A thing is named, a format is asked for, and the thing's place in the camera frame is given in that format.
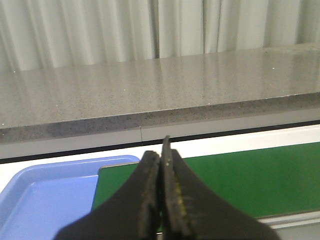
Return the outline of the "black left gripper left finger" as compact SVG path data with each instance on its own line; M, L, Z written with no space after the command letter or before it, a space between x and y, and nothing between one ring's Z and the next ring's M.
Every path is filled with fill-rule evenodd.
M103 204L63 227L56 240L155 240L160 227L160 156L145 151L126 182Z

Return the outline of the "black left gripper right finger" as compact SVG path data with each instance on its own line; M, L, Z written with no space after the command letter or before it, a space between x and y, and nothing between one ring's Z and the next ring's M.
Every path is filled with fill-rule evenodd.
M161 188L164 240L278 240L266 224L215 194L163 139Z

